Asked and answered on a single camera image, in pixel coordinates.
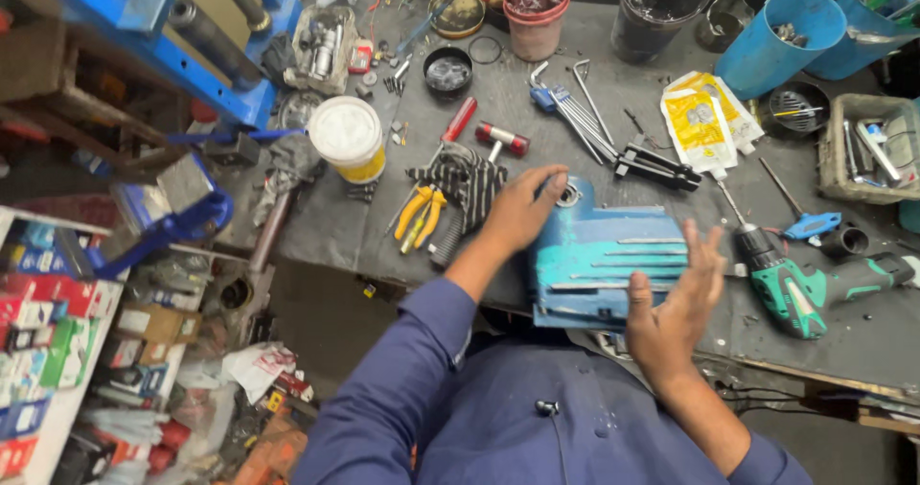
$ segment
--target workbench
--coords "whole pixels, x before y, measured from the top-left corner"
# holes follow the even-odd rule
[[[399,12],[398,0],[392,0],[390,5],[382,2],[374,15],[374,41],[386,39],[390,45],[397,44],[424,19],[427,1],[415,0],[413,10],[404,6]],[[353,6],[358,30],[367,36],[370,35],[371,16],[365,9],[373,3],[374,0],[359,0]],[[563,52],[549,59],[542,79],[549,85],[564,84],[587,105],[570,67],[589,58],[591,67],[586,83],[615,136],[617,147],[624,148],[637,133],[623,111],[625,107],[638,117],[659,144],[669,146],[671,140],[659,107],[662,88],[669,80],[690,70],[712,71],[718,55],[696,44],[691,24],[685,26],[652,62],[643,66],[627,65],[611,51],[610,33],[616,13],[615,5],[573,1],[562,30],[560,46]],[[460,101],[438,102],[429,95],[422,79],[422,60],[437,46],[450,43],[466,48],[472,39],[482,35],[496,38],[504,45],[504,51],[497,62],[474,67],[474,80],[467,95],[477,98],[478,109],[457,140],[461,144],[486,157],[489,146],[478,143],[473,135],[477,121],[485,120],[532,140],[530,152],[524,159],[516,159],[507,152],[500,154],[498,163],[508,167],[511,177],[528,167],[562,162],[569,165],[570,173],[592,182],[598,207],[660,205],[675,219],[695,218],[701,231],[713,225],[724,225],[729,230],[737,226],[735,215],[709,176],[693,193],[669,190],[635,175],[615,180],[611,168],[594,161],[559,117],[544,114],[531,102],[528,77],[536,64],[515,57],[509,35],[486,24],[473,36],[461,40],[447,41],[433,31],[427,34],[427,39],[422,37],[415,45],[415,56],[401,99],[388,93],[382,81],[374,85],[374,97],[370,102],[385,129],[386,168],[373,201],[366,203],[347,198],[344,180],[328,170],[314,185],[301,192],[274,255],[336,267],[409,288],[438,276],[426,250],[400,255],[392,232],[384,235],[384,231],[412,187],[405,169],[424,165],[431,159],[438,138],[460,105]],[[378,74],[383,79],[393,71],[381,63]],[[351,77],[346,94],[354,94],[354,84],[360,79],[359,76]],[[878,92],[867,70],[844,81],[819,84],[832,98],[843,92]],[[389,139],[389,124],[394,119],[409,124],[405,146]],[[730,169],[726,180],[749,221],[783,228],[797,219],[788,201],[757,161],[763,156],[807,211],[841,211],[845,220],[852,220],[863,228],[871,239],[868,254],[880,251],[909,254],[895,245],[897,240],[920,245],[916,235],[896,225],[893,206],[832,201],[818,195],[816,138],[764,137],[755,146],[757,150],[753,155],[746,158],[740,155],[739,166]],[[645,147],[652,148],[648,142]],[[673,149],[658,152],[676,160]],[[232,225],[220,237],[224,244],[249,249],[255,241],[247,209],[255,203],[260,192],[259,181],[264,172],[259,170],[224,178],[222,185],[227,185],[233,193],[237,207]],[[445,212],[432,236],[434,239],[443,235],[454,210],[450,208]],[[730,234],[723,237],[721,252],[733,263],[730,238]],[[790,243],[789,255],[799,265],[812,263],[823,269],[833,266],[818,249],[804,242]],[[529,313],[526,264],[523,254],[516,255],[492,281],[483,303]],[[697,352],[714,360],[735,361],[918,402],[920,367],[915,364],[920,361],[920,343],[916,342],[916,335],[920,333],[918,301],[920,291],[899,289],[840,305],[824,317],[829,328],[825,337],[802,341],[788,338],[772,324],[765,308],[755,299],[747,279],[729,278]],[[864,314],[871,314],[871,320],[864,319]]]

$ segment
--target rubber ring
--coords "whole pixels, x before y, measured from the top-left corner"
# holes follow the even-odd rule
[[[479,41],[480,39],[491,39],[492,42],[495,43],[495,46],[497,46],[497,47],[499,48],[499,55],[495,56],[494,59],[489,59],[489,60],[479,60],[479,59],[473,57],[473,46],[474,46],[474,45],[477,43],[477,41]],[[469,46],[466,48],[466,53],[469,54],[469,58],[473,59],[473,62],[475,62],[475,63],[477,63],[477,64],[492,64],[493,62],[495,62],[495,61],[497,61],[497,60],[499,60],[499,59],[501,58],[501,43],[499,43],[499,40],[498,40],[498,39],[496,39],[496,38],[494,38],[494,37],[492,37],[492,36],[490,36],[490,35],[481,35],[481,36],[477,37],[476,39],[470,41]]]

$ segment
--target red grease bucket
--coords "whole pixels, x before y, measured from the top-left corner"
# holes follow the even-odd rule
[[[514,55],[525,61],[543,60],[553,55],[559,46],[562,15],[570,1],[562,0],[548,11],[530,13],[516,12],[505,0],[502,8],[508,16]]]

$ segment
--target blue press frame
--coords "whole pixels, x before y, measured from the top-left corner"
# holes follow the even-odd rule
[[[262,129],[269,119],[277,88],[262,79],[249,91],[221,82],[162,34],[173,0],[60,0],[68,21],[87,23],[117,46],[150,65],[172,83],[211,106],[230,124]],[[271,14],[271,27],[253,33],[246,55],[259,64],[262,51],[277,33],[293,34],[303,9],[300,0],[262,0]]]

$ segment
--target pliers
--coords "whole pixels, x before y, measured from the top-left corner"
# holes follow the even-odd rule
[[[419,209],[424,207],[421,215],[412,226],[412,230],[409,231],[406,241],[402,244],[400,251],[403,254],[408,253],[409,246],[418,249],[425,243],[428,236],[434,232],[434,227],[438,225],[438,219],[441,217],[441,208],[447,204],[447,199],[444,198],[443,192],[435,185],[419,186],[417,190],[419,193],[409,200],[406,208],[403,208],[402,213],[399,214],[399,223],[396,232],[394,232],[394,236],[397,240],[402,239],[408,228],[408,223],[415,217],[415,214],[419,212]]]

